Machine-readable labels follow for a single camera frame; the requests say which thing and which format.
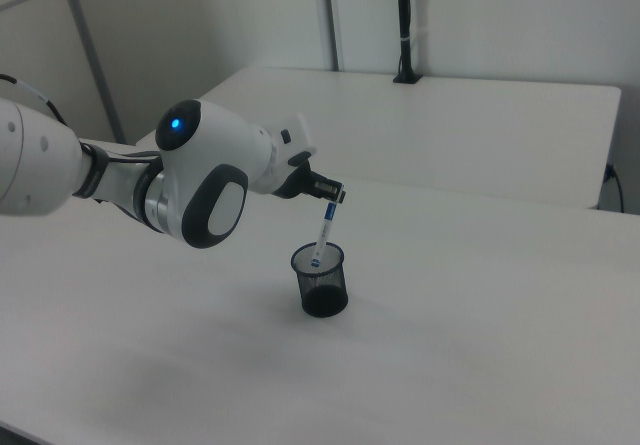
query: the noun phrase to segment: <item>black mesh cup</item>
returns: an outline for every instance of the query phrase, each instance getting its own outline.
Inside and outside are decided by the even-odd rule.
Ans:
[[[316,244],[299,248],[291,257],[291,266],[298,276],[302,309],[312,317],[337,315],[347,306],[349,297],[344,283],[344,252],[334,243],[327,243],[319,267],[311,266]]]

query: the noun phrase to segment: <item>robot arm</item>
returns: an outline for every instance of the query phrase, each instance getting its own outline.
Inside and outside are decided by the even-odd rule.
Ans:
[[[63,125],[0,99],[0,214],[42,215],[71,195],[114,203],[148,227],[196,248],[235,229],[247,190],[342,202],[341,184],[311,171],[304,118],[248,124],[187,100],[162,117],[158,150],[81,142]]]

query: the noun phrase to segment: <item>black cable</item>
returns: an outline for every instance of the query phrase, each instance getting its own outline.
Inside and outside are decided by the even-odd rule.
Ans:
[[[620,213],[624,213],[624,197],[622,195],[622,184],[620,183],[620,178],[618,177],[618,173],[615,169],[611,170],[611,176],[616,179],[616,184],[618,185],[618,194],[620,195]]]
[[[0,73],[0,80],[4,80],[4,81],[12,83],[14,85],[20,85],[20,86],[22,86],[22,88],[28,90],[31,94],[35,95],[40,100],[42,100],[47,107],[49,107],[49,110],[51,110],[53,115],[56,117],[56,119],[61,124],[67,125],[67,122],[65,122],[64,118],[62,118],[62,115],[60,115],[60,112],[58,111],[56,106],[53,104],[53,102],[51,100],[49,100],[47,97],[45,97],[44,95],[42,95],[40,92],[38,92],[38,90],[33,88],[31,85],[29,85],[28,83],[23,82],[22,80],[18,80],[17,78],[12,77],[11,75],[6,75],[4,73]]]
[[[16,80],[15,78],[13,78],[10,75],[5,75],[4,73],[0,73],[0,80],[5,80],[7,82],[13,83],[14,85],[17,83],[18,80]]]

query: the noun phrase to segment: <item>white desk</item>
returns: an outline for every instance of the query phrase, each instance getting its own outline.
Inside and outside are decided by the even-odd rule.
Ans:
[[[613,87],[244,69],[203,98],[253,123],[302,112],[326,173],[590,208]]]
[[[350,304],[301,311],[324,205],[196,251],[108,204],[0,220],[0,420],[56,445],[635,444],[640,220],[346,180]]]

